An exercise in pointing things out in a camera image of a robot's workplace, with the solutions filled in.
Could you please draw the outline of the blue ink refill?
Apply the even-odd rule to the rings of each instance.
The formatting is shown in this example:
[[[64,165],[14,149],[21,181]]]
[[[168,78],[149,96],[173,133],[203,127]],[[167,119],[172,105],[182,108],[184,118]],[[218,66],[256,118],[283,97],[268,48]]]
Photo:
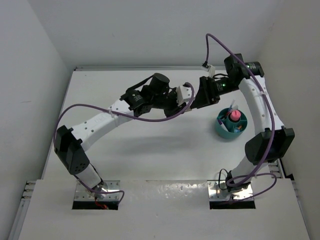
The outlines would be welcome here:
[[[232,102],[231,102],[231,104],[230,104],[230,106],[228,108],[228,112],[230,112],[232,110],[235,101],[236,101],[235,99],[232,100]]]

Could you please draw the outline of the pink highlighter marker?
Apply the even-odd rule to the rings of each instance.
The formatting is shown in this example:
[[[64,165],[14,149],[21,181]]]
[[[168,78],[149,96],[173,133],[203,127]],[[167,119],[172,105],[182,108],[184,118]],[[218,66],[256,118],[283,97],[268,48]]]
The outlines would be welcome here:
[[[239,110],[233,110],[230,114],[229,114],[229,119],[230,121],[236,123],[241,119],[241,112]]]

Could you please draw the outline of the purple capped white marker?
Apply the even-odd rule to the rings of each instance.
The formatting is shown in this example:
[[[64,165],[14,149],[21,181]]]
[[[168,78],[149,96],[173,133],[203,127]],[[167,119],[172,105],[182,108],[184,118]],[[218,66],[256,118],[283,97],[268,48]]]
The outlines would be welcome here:
[[[222,128],[224,131],[227,132],[228,129],[226,128],[226,126],[224,125],[224,123],[222,122],[222,120],[218,118],[217,121],[218,121],[219,125],[221,126],[221,128]]]

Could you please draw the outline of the green capped white marker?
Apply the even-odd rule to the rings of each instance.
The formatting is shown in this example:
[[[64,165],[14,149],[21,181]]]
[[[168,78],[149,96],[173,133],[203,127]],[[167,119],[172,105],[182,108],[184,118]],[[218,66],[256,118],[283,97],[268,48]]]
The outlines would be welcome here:
[[[225,131],[230,132],[229,128],[228,128],[228,127],[226,127],[226,125],[225,125],[224,123],[222,123],[221,127],[223,127],[223,129],[224,129]]]

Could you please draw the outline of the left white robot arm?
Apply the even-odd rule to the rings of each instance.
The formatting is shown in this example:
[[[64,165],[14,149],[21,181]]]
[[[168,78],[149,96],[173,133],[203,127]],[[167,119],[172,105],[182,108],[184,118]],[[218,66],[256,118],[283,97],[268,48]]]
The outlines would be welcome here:
[[[152,109],[163,110],[168,121],[183,114],[191,105],[194,89],[185,83],[170,87],[170,80],[161,73],[154,73],[129,87],[107,109],[70,128],[57,126],[53,135],[54,152],[68,170],[90,192],[95,192],[103,180],[90,163],[86,151],[100,138],[131,120],[152,122],[142,115]]]

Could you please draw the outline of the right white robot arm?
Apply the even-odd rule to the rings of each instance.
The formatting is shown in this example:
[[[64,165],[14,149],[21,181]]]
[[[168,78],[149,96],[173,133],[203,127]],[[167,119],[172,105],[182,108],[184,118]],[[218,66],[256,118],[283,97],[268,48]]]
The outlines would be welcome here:
[[[239,90],[248,105],[255,136],[244,147],[245,156],[225,180],[228,191],[247,186],[266,164],[282,158],[291,145],[295,132],[285,127],[278,117],[266,88],[264,71],[258,61],[244,62],[240,53],[224,60],[226,76],[216,80],[202,76],[192,109],[217,104],[224,94]]]

